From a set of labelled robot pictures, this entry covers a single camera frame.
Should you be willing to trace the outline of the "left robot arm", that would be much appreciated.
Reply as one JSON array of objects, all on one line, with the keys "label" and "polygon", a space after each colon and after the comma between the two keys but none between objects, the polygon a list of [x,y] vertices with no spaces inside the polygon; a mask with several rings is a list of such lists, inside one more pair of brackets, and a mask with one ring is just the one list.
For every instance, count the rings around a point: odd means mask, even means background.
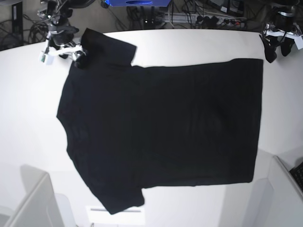
[{"label": "left robot arm", "polygon": [[277,58],[277,47],[280,47],[284,57],[291,52],[294,44],[298,50],[301,50],[303,32],[295,19],[298,0],[267,0],[266,4],[271,10],[265,17],[259,37],[264,46],[265,58],[272,63]]}]

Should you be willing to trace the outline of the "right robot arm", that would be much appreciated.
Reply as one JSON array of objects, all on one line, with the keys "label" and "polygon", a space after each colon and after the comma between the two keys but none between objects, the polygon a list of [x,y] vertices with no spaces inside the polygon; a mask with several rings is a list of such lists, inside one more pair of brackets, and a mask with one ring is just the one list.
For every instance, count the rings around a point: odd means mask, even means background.
[{"label": "right robot arm", "polygon": [[47,25],[48,33],[45,45],[39,55],[39,61],[51,65],[55,57],[71,59],[76,68],[82,69],[85,65],[87,51],[80,43],[74,41],[74,35],[79,29],[69,23],[72,9],[68,0],[44,0],[38,11],[41,22]]}]

